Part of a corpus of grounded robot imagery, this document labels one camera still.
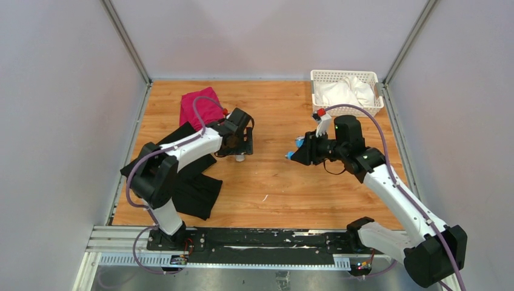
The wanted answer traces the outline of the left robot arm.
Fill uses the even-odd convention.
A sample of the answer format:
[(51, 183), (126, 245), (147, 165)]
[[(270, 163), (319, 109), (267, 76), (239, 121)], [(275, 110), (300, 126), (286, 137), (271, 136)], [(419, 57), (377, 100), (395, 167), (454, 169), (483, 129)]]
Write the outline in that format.
[(244, 156), (253, 153), (254, 119), (235, 108), (225, 118), (203, 126), (178, 141), (156, 145), (147, 143), (129, 171), (126, 191), (134, 193), (149, 212), (155, 230), (163, 233), (162, 242), (170, 250), (185, 244), (185, 222), (172, 201), (178, 173), (203, 156)]

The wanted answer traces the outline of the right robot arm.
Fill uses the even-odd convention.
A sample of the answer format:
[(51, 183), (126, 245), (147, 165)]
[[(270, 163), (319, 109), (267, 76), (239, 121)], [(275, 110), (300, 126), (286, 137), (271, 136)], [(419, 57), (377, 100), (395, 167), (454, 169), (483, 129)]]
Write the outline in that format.
[(287, 159), (305, 166), (341, 161), (344, 171), (372, 190), (405, 230), (400, 234), (367, 216), (347, 225), (346, 244), (354, 253), (375, 249), (402, 264), (417, 285), (427, 288), (464, 267), (467, 234), (434, 215), (400, 180), (387, 157), (365, 144), (353, 115), (313, 115), (318, 126), (296, 142)]

